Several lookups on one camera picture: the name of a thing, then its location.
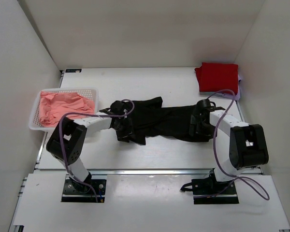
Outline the black t shirt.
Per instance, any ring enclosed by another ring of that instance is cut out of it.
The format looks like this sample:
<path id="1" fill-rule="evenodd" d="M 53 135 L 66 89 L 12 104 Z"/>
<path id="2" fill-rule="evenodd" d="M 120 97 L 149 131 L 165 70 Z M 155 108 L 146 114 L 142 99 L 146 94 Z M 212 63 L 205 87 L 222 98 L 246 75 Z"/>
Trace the black t shirt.
<path id="1" fill-rule="evenodd" d="M 133 101 L 130 115 L 135 137 L 129 142 L 146 144 L 147 137 L 164 136 L 186 142 L 208 142 L 198 135 L 189 135 L 190 116 L 195 105 L 162 107 L 162 97 Z"/>

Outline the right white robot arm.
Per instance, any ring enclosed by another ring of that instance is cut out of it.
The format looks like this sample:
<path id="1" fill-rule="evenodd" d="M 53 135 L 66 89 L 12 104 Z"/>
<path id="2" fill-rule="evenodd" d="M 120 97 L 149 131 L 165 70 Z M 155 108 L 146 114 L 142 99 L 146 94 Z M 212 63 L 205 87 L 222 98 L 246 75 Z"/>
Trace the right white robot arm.
<path id="1" fill-rule="evenodd" d="M 229 137 L 229 157 L 219 163 L 216 141 L 213 141 L 217 167 L 210 172 L 207 189 L 215 194 L 244 169 L 264 165 L 269 161 L 261 125 L 243 122 L 228 114 L 224 108 L 216 107 L 209 99 L 198 101 L 190 117 L 189 135 L 210 140 L 216 139 L 219 130 Z"/>

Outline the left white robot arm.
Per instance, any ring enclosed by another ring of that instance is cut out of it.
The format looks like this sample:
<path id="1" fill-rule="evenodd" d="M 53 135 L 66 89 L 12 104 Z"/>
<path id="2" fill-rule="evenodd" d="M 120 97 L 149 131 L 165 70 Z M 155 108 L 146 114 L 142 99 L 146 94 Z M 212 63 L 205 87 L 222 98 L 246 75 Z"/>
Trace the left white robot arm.
<path id="1" fill-rule="evenodd" d="M 134 108 L 133 101 L 125 99 L 95 114 L 71 112 L 64 114 L 59 120 L 48 140 L 46 150 L 63 164 L 79 192 L 94 191 L 91 174 L 80 159 L 86 136 L 114 129 L 120 140 L 128 139 L 133 135 L 130 114 Z"/>

